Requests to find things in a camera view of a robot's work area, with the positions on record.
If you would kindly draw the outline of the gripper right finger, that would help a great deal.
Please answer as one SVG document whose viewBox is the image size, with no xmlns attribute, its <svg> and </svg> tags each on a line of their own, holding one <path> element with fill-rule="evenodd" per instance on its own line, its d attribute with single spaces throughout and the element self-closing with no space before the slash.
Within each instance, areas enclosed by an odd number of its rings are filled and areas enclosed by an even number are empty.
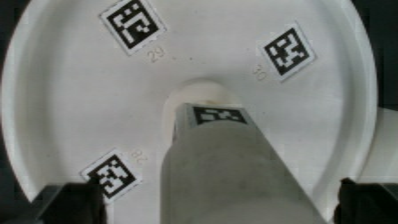
<svg viewBox="0 0 398 224">
<path fill-rule="evenodd" d="M 398 183 L 342 180 L 334 224 L 398 224 Z"/>
</svg>

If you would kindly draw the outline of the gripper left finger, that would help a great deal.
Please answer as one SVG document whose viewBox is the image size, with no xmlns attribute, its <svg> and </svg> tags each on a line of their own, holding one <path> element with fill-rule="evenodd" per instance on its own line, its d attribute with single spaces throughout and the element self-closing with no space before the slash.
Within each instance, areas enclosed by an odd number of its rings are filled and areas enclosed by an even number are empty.
<svg viewBox="0 0 398 224">
<path fill-rule="evenodd" d="M 109 224 L 96 183 L 48 185 L 32 202 L 31 224 Z"/>
</svg>

